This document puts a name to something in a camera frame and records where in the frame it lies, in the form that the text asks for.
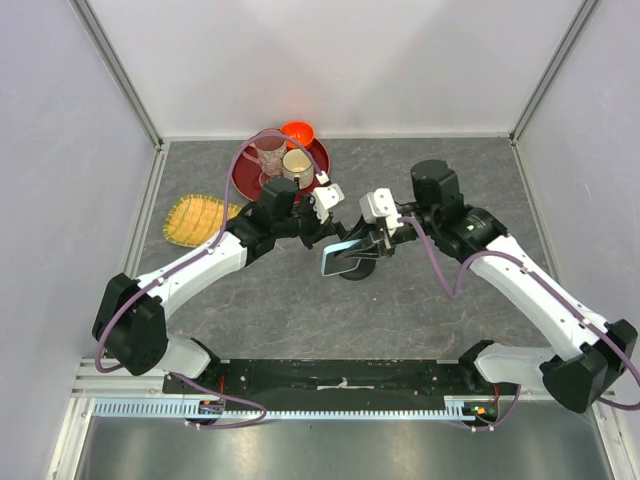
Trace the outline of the black phone stand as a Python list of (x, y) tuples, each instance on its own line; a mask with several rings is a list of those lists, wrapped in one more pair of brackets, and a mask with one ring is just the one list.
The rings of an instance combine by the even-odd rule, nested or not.
[[(347, 232), (349, 230), (344, 230), (342, 232), (342, 234), (340, 235), (340, 239), (342, 241), (344, 240), (344, 237), (346, 236)], [(349, 280), (349, 281), (361, 281), (364, 280), (366, 278), (368, 278), (369, 276), (371, 276), (374, 272), (376, 268), (376, 261), (373, 259), (364, 259), (361, 260), (358, 267), (355, 270), (352, 270), (350, 272), (346, 272), (346, 273), (341, 273), (340, 277), (345, 279), (345, 280)]]

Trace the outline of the smartphone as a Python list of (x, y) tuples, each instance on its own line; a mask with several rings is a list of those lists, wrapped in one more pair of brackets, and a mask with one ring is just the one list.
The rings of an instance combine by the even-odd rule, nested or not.
[(356, 270), (361, 263), (350, 248), (357, 246), (360, 239), (346, 240), (326, 246), (322, 252), (320, 272), (325, 277), (349, 273)]

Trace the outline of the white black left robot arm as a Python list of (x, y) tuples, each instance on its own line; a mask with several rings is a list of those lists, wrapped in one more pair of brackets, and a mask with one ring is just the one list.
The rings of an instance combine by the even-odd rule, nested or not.
[(168, 319), (214, 282), (269, 253), (277, 240), (299, 238), (311, 248), (338, 234), (331, 210), (343, 198), (328, 179), (302, 195), (293, 181), (275, 178), (201, 246), (136, 279), (124, 273), (111, 278), (92, 329), (96, 369), (108, 372), (101, 359), (109, 353), (134, 376), (159, 369), (183, 375), (198, 393), (211, 392), (220, 378), (215, 355), (194, 338), (169, 334)]

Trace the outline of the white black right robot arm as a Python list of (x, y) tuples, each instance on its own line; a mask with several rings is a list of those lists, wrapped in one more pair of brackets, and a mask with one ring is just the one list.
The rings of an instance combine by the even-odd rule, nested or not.
[(631, 356), (638, 332), (587, 308), (547, 275), (507, 228), (487, 210), (467, 204), (457, 174), (443, 160), (425, 160), (410, 171), (414, 201), (398, 204), (380, 188), (360, 200), (361, 217), (346, 238), (323, 251), (321, 272), (352, 280), (366, 278), (378, 259), (398, 245), (421, 240), (435, 273), (435, 253), (456, 260), (453, 284), (440, 282), (446, 295), (459, 296), (472, 272), (503, 294), (542, 333), (548, 347), (509, 347), (481, 341), (458, 368), (467, 392), (483, 392), (492, 383), (542, 390), (576, 413), (602, 401), (624, 374), (639, 376)]

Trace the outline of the cream ceramic mug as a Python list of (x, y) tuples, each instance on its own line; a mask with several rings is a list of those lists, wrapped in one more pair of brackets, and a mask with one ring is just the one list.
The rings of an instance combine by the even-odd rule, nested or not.
[(304, 190), (313, 183), (314, 166), (300, 149), (293, 149), (282, 159), (282, 175), (296, 183), (300, 190)]

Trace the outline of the round red tray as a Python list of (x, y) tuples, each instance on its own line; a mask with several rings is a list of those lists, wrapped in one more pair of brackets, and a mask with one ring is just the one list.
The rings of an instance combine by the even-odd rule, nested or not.
[[(319, 167), (327, 174), (330, 173), (331, 161), (325, 146), (314, 139), (307, 147)], [(268, 180), (260, 166), (242, 155), (235, 165), (232, 182), (242, 196), (250, 201), (256, 201), (262, 191), (263, 184)]]

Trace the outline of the pink floral mug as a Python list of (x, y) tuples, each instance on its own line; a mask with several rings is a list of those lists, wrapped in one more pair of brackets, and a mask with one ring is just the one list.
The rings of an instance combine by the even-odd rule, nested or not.
[(242, 153), (243, 158), (257, 164), (261, 171), (270, 177), (282, 174), (282, 160), (287, 153), (287, 146), (280, 130), (270, 128), (260, 131), (250, 147), (255, 152), (251, 154), (245, 149)]

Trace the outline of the orange bowl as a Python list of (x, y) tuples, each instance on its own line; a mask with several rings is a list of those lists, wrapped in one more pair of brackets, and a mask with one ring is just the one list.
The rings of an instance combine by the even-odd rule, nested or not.
[(309, 147), (315, 139), (313, 126), (305, 121), (290, 121), (280, 127), (280, 131), (300, 143), (305, 148)]

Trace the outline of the yellow bamboo tray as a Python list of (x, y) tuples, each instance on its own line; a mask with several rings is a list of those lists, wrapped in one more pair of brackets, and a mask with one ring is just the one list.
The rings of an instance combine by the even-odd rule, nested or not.
[(202, 194), (183, 196), (166, 217), (164, 237), (174, 245), (199, 247), (221, 229), (223, 210), (222, 199)]

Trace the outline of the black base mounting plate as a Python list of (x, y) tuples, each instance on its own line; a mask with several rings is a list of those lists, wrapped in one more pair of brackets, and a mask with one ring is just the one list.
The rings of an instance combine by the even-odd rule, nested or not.
[(513, 384), (493, 386), (456, 361), (426, 359), (219, 360), (195, 382), (270, 410), (430, 408), (446, 396), (515, 392)]

